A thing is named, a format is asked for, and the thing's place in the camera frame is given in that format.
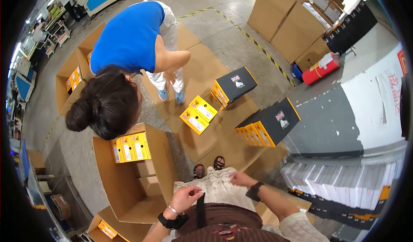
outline person's arm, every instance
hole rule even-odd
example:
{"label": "person's arm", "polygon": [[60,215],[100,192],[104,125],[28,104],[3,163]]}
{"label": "person's arm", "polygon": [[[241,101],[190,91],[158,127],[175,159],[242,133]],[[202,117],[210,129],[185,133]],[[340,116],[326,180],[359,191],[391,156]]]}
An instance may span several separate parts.
{"label": "person's arm", "polygon": [[[230,174],[230,178],[231,183],[234,185],[245,186],[248,190],[251,186],[258,183],[257,180],[251,178],[244,172],[232,173]],[[294,203],[290,202],[282,194],[265,185],[259,187],[258,197],[261,198],[265,205],[278,217],[280,222],[291,214],[300,211]]]}
{"label": "person's arm", "polygon": [[168,51],[163,44],[161,35],[155,40],[155,71],[154,73],[166,72],[170,75],[172,83],[175,82],[173,72],[188,63],[191,52],[187,50]]}
{"label": "person's arm", "polygon": [[[177,212],[183,212],[188,210],[192,204],[202,197],[204,193],[201,192],[201,188],[195,185],[183,186],[175,191],[171,201],[171,207]],[[167,220],[174,220],[178,217],[178,214],[174,213],[171,209],[167,208],[163,212],[163,216]],[[171,234],[171,229],[165,228],[159,221],[155,226],[149,230],[143,242],[161,242],[163,238]]]}

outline black wristwatch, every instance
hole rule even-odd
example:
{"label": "black wristwatch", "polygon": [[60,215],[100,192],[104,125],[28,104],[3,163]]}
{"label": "black wristwatch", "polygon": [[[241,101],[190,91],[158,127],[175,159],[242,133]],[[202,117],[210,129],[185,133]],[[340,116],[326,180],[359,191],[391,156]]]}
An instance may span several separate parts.
{"label": "black wristwatch", "polygon": [[256,183],[255,185],[251,186],[251,188],[247,191],[245,195],[253,199],[254,201],[262,202],[261,198],[258,197],[258,190],[259,190],[259,187],[262,185],[264,185],[262,182]]}
{"label": "black wristwatch", "polygon": [[188,215],[178,215],[178,217],[176,217],[176,219],[174,220],[167,220],[165,219],[165,217],[163,216],[163,213],[159,214],[158,216],[158,220],[160,223],[162,223],[162,225],[165,228],[170,228],[173,230],[178,230],[180,229],[187,221],[188,221],[189,217]]}

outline stack of white boxes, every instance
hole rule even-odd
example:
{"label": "stack of white boxes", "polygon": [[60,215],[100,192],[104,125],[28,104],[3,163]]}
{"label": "stack of white boxes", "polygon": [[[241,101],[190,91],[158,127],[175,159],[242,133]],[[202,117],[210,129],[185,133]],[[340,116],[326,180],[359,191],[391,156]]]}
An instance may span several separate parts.
{"label": "stack of white boxes", "polygon": [[370,166],[287,163],[281,170],[288,188],[352,208],[374,210],[384,186],[400,177],[403,160]]}

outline sandal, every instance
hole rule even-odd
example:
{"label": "sandal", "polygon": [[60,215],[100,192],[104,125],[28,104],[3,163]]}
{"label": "sandal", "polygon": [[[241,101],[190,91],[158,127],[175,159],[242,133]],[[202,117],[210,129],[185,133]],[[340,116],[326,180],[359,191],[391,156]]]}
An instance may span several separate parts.
{"label": "sandal", "polygon": [[198,164],[194,167],[194,179],[201,179],[205,176],[205,167],[202,164]]}
{"label": "sandal", "polygon": [[222,156],[218,156],[214,160],[214,169],[215,170],[221,170],[225,167],[225,159]]}

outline blue sneaker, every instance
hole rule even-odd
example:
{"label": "blue sneaker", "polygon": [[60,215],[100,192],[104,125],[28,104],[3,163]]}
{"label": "blue sneaker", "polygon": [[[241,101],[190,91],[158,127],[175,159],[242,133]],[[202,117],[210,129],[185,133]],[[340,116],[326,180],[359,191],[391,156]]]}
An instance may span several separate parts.
{"label": "blue sneaker", "polygon": [[164,90],[158,90],[158,95],[162,101],[167,101],[169,99],[169,93],[166,88]]}
{"label": "blue sneaker", "polygon": [[182,90],[180,93],[175,92],[175,100],[178,105],[182,105],[185,102],[185,91]]}

